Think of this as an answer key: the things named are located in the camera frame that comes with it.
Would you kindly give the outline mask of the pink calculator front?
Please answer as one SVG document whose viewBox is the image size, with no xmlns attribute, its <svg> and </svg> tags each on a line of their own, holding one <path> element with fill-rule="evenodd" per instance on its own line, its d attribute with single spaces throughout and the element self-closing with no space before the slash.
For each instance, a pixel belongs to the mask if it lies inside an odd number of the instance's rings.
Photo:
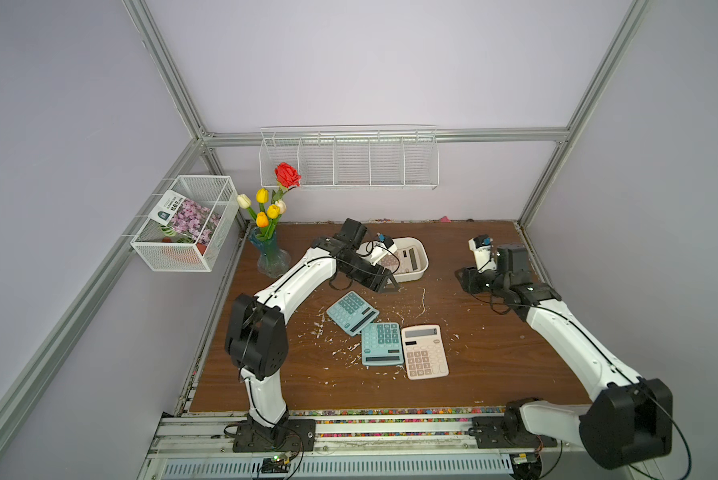
<svg viewBox="0 0 718 480">
<path fill-rule="evenodd" d="M 449 375 L 438 325 L 427 324 L 405 327 L 401 330 L 405 370 L 410 380 L 427 380 Z"/>
</svg>

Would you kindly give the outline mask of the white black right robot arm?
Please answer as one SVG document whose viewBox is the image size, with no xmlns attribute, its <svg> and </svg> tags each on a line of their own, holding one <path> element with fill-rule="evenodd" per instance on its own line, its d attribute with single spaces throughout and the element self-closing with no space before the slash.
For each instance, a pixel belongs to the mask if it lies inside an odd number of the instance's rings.
<svg viewBox="0 0 718 480">
<path fill-rule="evenodd" d="M 470 239 L 468 245 L 475 264 L 457 271 L 462 289 L 476 299 L 487 295 L 495 313 L 513 312 L 539 333 L 591 400 L 588 408 L 535 398 L 512 401 L 499 427 L 504 438 L 512 444 L 535 437 L 568 442 L 607 470 L 670 454 L 678 429 L 669 387 L 619 360 L 551 285 L 534 281 L 524 246 L 495 246 L 487 235 Z"/>
</svg>

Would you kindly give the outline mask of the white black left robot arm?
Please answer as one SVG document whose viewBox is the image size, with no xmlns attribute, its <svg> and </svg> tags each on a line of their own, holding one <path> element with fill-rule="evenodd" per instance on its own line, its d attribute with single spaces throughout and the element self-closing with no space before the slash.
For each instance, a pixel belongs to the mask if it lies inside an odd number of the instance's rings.
<svg viewBox="0 0 718 480">
<path fill-rule="evenodd" d="M 398 286 L 393 271 L 380 264 L 396 252 L 393 238 L 379 234 L 363 248 L 366 233 L 364 224 L 348 218 L 335 235 L 314 239 L 303 257 L 269 287 L 234 299 L 224 350 L 238 369 L 249 402 L 246 420 L 234 434 L 236 452 L 313 449 L 315 422 L 292 419 L 282 395 L 287 323 L 314 290 L 338 273 L 374 292 Z"/>
</svg>

